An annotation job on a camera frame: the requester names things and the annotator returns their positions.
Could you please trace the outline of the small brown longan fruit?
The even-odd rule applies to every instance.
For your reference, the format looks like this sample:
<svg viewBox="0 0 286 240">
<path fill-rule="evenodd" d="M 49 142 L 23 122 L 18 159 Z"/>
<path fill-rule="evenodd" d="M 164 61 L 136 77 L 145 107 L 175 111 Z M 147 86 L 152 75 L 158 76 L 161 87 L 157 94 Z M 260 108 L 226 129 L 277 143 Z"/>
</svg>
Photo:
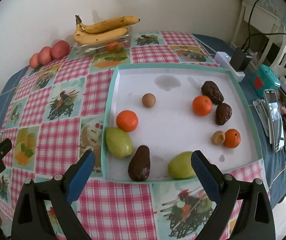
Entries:
<svg viewBox="0 0 286 240">
<path fill-rule="evenodd" d="M 142 97 L 141 101 L 144 107 L 152 108 L 156 104 L 156 97 L 152 93 L 147 93 Z"/>
</svg>

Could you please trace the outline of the pink checkered fruit tablecloth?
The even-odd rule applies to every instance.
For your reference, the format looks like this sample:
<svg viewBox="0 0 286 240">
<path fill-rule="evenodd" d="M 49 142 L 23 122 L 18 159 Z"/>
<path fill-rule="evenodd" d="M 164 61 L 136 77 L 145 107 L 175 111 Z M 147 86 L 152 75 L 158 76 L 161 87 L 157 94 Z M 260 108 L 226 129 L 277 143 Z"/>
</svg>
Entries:
<svg viewBox="0 0 286 240">
<path fill-rule="evenodd" d="M 0 95 L 0 140 L 10 139 L 12 150 L 5 156 L 0 174 L 2 229 L 10 234 L 15 206 L 26 178 L 47 181 L 66 170 L 86 150 L 100 155 L 106 98 L 113 71 L 126 63 L 186 63 L 217 66 L 214 46 L 232 54 L 222 40 L 187 33 L 154 32 L 137 35 L 118 53 L 106 53 L 113 62 L 99 69 L 102 58 L 75 49 L 70 54 L 37 69 L 24 68 L 13 75 Z M 47 120 L 46 100 L 56 85 L 72 79 L 85 82 L 85 93 L 74 103 L 76 113 L 61 112 Z M 186 212 L 203 196 L 185 181 L 148 184 L 118 184 L 102 178 L 96 164 L 80 200 L 72 203 L 79 220 L 93 239 L 191 239 L 199 222 L 182 225 L 170 233 L 170 223 L 161 217 L 159 191 L 166 189 L 172 200 L 183 199 L 171 210 Z"/>
</svg>

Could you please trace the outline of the large red apple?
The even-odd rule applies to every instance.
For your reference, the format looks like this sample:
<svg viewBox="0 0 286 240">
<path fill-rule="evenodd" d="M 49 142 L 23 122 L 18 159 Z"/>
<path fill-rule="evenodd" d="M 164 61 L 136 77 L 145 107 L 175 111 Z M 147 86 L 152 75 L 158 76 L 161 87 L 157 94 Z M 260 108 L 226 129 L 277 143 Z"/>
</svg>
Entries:
<svg viewBox="0 0 286 240">
<path fill-rule="evenodd" d="M 58 41 L 51 48 L 51 55 L 52 58 L 55 60 L 65 57 L 66 55 L 69 54 L 69 52 L 70 52 L 70 46 L 64 40 Z"/>
</svg>

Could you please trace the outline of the dark wrinkled avocado on tray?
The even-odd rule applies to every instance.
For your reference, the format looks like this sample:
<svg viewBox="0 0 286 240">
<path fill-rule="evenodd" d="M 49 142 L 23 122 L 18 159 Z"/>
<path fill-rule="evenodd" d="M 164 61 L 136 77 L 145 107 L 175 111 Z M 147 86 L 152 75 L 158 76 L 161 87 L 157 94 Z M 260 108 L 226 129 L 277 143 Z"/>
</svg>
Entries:
<svg viewBox="0 0 286 240">
<path fill-rule="evenodd" d="M 201 87 L 201 92 L 204 96 L 207 96 L 214 105 L 219 105 L 224 101 L 223 94 L 213 81 L 205 81 Z"/>
</svg>

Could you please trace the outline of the large orange tangerine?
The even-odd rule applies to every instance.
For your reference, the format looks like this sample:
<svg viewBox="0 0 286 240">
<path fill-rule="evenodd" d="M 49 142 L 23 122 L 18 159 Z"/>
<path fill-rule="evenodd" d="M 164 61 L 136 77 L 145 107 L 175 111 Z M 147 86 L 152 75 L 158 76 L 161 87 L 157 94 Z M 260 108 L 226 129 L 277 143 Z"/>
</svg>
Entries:
<svg viewBox="0 0 286 240">
<path fill-rule="evenodd" d="M 200 95 L 193 99 L 192 111 L 197 116 L 207 116 L 212 111 L 212 102 L 208 96 Z"/>
</svg>

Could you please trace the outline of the teal plastic box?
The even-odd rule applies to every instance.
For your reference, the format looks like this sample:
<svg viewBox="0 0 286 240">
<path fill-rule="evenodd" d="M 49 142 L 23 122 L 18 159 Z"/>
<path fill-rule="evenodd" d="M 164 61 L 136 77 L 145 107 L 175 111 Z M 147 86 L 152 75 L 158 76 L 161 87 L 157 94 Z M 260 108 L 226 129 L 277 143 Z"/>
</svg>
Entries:
<svg viewBox="0 0 286 240">
<path fill-rule="evenodd" d="M 264 64 L 259 66 L 251 79 L 251 83 L 256 94 L 261 98 L 263 98 L 263 92 L 266 89 L 278 90 L 280 88 L 280 80 L 272 69 Z"/>
</svg>

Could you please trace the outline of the middle red apple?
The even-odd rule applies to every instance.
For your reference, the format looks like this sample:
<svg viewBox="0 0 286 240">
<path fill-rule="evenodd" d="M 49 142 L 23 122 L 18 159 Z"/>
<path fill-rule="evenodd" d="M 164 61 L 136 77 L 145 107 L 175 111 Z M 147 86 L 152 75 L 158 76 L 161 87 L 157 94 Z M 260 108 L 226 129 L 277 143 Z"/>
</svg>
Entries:
<svg viewBox="0 0 286 240">
<path fill-rule="evenodd" d="M 44 47 L 39 52 L 39 62 L 41 65 L 46 65 L 52 61 L 51 47 Z"/>
</svg>

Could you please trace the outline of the white tray with teal rim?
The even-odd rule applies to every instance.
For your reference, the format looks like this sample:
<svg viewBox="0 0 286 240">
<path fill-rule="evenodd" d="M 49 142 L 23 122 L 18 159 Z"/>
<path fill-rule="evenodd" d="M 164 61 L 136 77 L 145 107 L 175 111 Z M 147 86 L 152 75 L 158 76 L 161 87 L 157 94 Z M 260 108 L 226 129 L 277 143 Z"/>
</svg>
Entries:
<svg viewBox="0 0 286 240">
<path fill-rule="evenodd" d="M 213 81 L 232 108 L 232 117 L 223 125 L 215 123 L 215 113 L 197 116 L 193 99 L 201 94 L 205 81 Z M 156 104 L 146 108 L 142 97 L 152 93 Z M 169 181 L 167 165 L 177 154 L 200 150 L 210 163 L 230 172 L 256 164 L 263 169 L 260 139 L 253 115 L 240 85 L 229 70 L 178 63 L 124 64 L 112 75 L 106 101 L 104 128 L 116 125 L 124 110 L 138 117 L 137 128 L 129 133 L 132 145 L 150 149 L 151 171 L 147 183 Z M 216 131 L 236 129 L 241 142 L 236 148 L 214 145 Z"/>
</svg>

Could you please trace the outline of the green guava fruit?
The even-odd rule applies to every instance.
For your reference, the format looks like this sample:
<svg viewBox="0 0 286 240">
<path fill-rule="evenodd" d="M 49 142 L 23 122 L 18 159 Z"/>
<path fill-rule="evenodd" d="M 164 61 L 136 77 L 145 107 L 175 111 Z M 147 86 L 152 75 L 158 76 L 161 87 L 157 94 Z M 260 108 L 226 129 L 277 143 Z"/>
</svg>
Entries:
<svg viewBox="0 0 286 240">
<path fill-rule="evenodd" d="M 108 127 L 105 141 L 109 152 L 117 159 L 124 159 L 132 155 L 133 146 L 130 136 L 120 128 Z"/>
<path fill-rule="evenodd" d="M 191 151 L 182 152 L 168 163 L 168 173 L 173 179 L 189 179 L 196 176 L 191 165 L 191 155 Z"/>
</svg>

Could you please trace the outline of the brown round longan fruit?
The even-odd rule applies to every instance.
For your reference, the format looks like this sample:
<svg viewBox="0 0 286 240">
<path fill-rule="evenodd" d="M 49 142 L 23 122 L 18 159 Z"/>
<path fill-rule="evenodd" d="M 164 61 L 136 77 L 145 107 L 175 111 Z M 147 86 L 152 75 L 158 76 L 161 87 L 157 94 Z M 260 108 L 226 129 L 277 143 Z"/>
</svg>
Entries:
<svg viewBox="0 0 286 240">
<path fill-rule="evenodd" d="M 225 142 L 225 133 L 223 131 L 216 131 L 212 137 L 211 142 L 214 145 L 222 145 Z"/>
</svg>

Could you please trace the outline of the small orange tangerine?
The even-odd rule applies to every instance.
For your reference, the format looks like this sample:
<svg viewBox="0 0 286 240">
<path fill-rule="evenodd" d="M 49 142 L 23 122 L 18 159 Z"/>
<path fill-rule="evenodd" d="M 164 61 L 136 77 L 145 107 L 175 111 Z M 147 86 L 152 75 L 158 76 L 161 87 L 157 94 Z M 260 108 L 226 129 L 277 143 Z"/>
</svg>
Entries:
<svg viewBox="0 0 286 240">
<path fill-rule="evenodd" d="M 227 148 L 236 148 L 241 142 L 241 135 L 236 129 L 228 129 L 225 132 L 224 146 Z"/>
</svg>

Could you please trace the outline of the upper yellow banana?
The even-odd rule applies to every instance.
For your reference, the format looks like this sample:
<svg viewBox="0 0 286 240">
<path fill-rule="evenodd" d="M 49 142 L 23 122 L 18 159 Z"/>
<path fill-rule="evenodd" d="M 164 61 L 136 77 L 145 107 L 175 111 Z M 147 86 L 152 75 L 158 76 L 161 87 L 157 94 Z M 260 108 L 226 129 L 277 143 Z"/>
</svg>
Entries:
<svg viewBox="0 0 286 240">
<path fill-rule="evenodd" d="M 122 16 L 111 18 L 93 25 L 85 25 L 82 23 L 82 20 L 79 15 L 76 15 L 75 18 L 76 24 L 79 24 L 89 34 L 100 34 L 106 31 L 126 27 L 128 25 L 133 25 L 140 22 L 140 19 L 137 17 Z"/>
</svg>

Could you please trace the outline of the black power adapter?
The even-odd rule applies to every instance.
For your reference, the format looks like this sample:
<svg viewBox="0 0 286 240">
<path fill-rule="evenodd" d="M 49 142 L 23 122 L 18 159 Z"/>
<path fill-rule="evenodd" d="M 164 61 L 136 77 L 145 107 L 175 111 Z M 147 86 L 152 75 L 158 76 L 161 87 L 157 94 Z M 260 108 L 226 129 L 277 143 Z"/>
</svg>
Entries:
<svg viewBox="0 0 286 240">
<path fill-rule="evenodd" d="M 252 56 L 244 49 L 237 47 L 231 57 L 230 65 L 236 72 L 243 72 L 250 63 Z"/>
</svg>

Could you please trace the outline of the lower yellow banana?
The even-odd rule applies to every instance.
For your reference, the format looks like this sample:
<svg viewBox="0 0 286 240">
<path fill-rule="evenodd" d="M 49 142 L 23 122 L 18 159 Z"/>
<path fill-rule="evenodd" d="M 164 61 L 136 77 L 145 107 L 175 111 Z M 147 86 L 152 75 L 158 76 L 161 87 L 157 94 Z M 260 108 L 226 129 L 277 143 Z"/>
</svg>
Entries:
<svg viewBox="0 0 286 240">
<path fill-rule="evenodd" d="M 100 34 L 89 34 L 80 25 L 76 25 L 73 39 L 78 44 L 85 45 L 112 40 L 121 37 L 126 33 L 127 28 L 117 28 Z"/>
</svg>

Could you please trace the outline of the white phone stand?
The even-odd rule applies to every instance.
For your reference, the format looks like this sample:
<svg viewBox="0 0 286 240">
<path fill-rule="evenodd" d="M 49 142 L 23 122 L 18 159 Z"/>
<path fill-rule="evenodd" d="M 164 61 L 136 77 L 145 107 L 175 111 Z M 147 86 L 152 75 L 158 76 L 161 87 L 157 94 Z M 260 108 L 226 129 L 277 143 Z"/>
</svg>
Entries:
<svg viewBox="0 0 286 240">
<path fill-rule="evenodd" d="M 269 143 L 272 144 L 272 133 L 268 123 L 268 115 L 263 105 L 264 101 L 257 99 L 253 101 L 253 107 L 259 116 L 265 135 L 269 138 Z"/>
</svg>

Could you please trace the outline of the yellow banana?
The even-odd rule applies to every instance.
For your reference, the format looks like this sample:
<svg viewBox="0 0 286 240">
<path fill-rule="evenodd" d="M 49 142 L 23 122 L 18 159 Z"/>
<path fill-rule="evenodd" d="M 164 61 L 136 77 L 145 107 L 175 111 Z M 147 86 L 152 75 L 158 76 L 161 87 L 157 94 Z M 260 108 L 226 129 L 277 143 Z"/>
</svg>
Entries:
<svg viewBox="0 0 286 240">
<path fill-rule="evenodd" d="M 122 16 L 111 18 L 93 25 L 85 25 L 82 23 L 82 20 L 79 15 L 76 15 L 75 18 L 76 24 L 79 24 L 89 34 L 100 34 L 106 31 L 126 27 L 128 25 L 133 25 L 140 22 L 140 19 L 137 17 Z"/>
<path fill-rule="evenodd" d="M 126 33 L 127 28 L 117 28 L 100 34 L 89 34 L 80 25 L 76 25 L 73 39 L 78 44 L 85 45 L 112 40 L 121 37 Z"/>
</svg>

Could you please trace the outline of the clear plastic fruit container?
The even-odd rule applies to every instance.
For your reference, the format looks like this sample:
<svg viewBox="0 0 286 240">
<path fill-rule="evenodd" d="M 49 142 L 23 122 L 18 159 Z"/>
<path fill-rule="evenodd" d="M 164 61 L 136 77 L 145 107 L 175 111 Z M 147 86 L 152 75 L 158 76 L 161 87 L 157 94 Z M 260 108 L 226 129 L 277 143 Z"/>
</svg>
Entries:
<svg viewBox="0 0 286 240">
<path fill-rule="evenodd" d="M 124 48 L 128 48 L 131 43 L 131 38 L 132 38 L 132 33 L 126 33 L 125 35 L 108 40 L 102 43 L 96 43 L 96 44 L 85 44 L 85 45 L 80 45 L 80 44 L 75 44 L 72 48 L 72 53 L 80 56 L 80 55 L 96 55 L 104 52 L 111 52 L 106 50 L 106 45 L 111 42 L 111 41 L 118 41 L 119 45 L 118 48 L 114 51 L 120 51 L 123 50 Z"/>
</svg>

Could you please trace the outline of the orange fruit in container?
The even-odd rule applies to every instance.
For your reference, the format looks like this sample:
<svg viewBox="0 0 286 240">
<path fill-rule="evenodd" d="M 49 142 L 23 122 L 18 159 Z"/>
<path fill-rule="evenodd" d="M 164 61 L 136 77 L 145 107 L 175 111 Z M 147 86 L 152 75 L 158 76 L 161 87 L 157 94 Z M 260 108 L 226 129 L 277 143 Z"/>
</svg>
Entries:
<svg viewBox="0 0 286 240">
<path fill-rule="evenodd" d="M 118 48 L 119 42 L 118 41 L 111 41 L 106 45 L 107 51 L 114 51 Z"/>
</svg>

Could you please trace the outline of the white power strip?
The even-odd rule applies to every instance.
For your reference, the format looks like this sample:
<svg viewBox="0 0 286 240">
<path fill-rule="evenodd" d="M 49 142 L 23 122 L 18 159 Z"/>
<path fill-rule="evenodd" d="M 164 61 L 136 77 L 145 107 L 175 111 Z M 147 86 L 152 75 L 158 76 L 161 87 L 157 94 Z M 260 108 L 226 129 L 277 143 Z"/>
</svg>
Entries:
<svg viewBox="0 0 286 240">
<path fill-rule="evenodd" d="M 237 72 L 236 70 L 234 70 L 234 68 L 230 64 L 231 57 L 227 53 L 223 51 L 218 51 L 215 54 L 214 59 L 218 62 L 221 68 L 231 71 L 237 82 L 243 81 L 243 79 L 245 78 L 244 72 Z"/>
</svg>

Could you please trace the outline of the dark brown avocado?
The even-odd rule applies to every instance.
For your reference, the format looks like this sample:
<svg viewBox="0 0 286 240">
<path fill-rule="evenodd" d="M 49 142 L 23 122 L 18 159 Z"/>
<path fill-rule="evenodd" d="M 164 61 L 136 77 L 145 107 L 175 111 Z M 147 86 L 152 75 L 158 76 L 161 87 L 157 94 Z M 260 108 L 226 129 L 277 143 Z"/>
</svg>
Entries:
<svg viewBox="0 0 286 240">
<path fill-rule="evenodd" d="M 215 123 L 219 126 L 223 126 L 231 116 L 232 108 L 226 103 L 221 103 L 216 108 Z"/>
<path fill-rule="evenodd" d="M 150 170 L 150 149 L 146 145 L 141 145 L 128 165 L 128 175 L 133 181 L 145 181 L 150 175 Z"/>
</svg>

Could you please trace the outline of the small pale red apple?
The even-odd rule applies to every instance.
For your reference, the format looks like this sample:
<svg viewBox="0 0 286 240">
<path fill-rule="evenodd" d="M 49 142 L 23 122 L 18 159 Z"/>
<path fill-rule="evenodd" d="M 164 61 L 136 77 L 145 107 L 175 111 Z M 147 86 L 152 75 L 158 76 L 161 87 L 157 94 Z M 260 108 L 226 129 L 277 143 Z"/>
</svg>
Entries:
<svg viewBox="0 0 286 240">
<path fill-rule="evenodd" d="M 35 53 L 32 55 L 32 57 L 29 59 L 29 66 L 33 69 L 40 67 L 39 53 Z"/>
</svg>

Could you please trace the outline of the white wooden furniture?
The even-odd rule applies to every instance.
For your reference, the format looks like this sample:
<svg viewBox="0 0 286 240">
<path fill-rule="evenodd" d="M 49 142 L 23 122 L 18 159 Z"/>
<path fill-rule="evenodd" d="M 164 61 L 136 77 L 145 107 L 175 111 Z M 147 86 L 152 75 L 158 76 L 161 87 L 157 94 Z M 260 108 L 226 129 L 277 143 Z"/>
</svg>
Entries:
<svg viewBox="0 0 286 240">
<path fill-rule="evenodd" d="M 250 63 L 251 68 L 257 70 L 261 64 L 266 63 L 278 77 L 285 76 L 286 20 L 283 23 L 281 18 L 262 6 L 243 0 L 237 27 L 231 41 L 231 47 L 234 49 L 241 46 L 239 32 L 242 23 L 247 23 L 255 29 L 251 34 L 251 40 L 248 41 L 249 44 L 257 44 L 254 41 L 255 37 L 267 39 L 263 51 L 258 53 L 258 57 L 253 57 L 255 61 Z"/>
</svg>

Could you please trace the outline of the smartphone on stand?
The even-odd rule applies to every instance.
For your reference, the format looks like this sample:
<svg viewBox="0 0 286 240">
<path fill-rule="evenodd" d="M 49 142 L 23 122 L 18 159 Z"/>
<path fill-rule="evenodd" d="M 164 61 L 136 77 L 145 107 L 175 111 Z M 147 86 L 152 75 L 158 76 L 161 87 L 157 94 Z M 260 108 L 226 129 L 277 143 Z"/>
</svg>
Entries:
<svg viewBox="0 0 286 240">
<path fill-rule="evenodd" d="M 270 137 L 272 139 L 272 148 L 274 152 L 278 152 L 285 145 L 285 136 L 276 91 L 265 89 L 263 97 L 267 107 L 269 131 L 272 135 Z"/>
</svg>

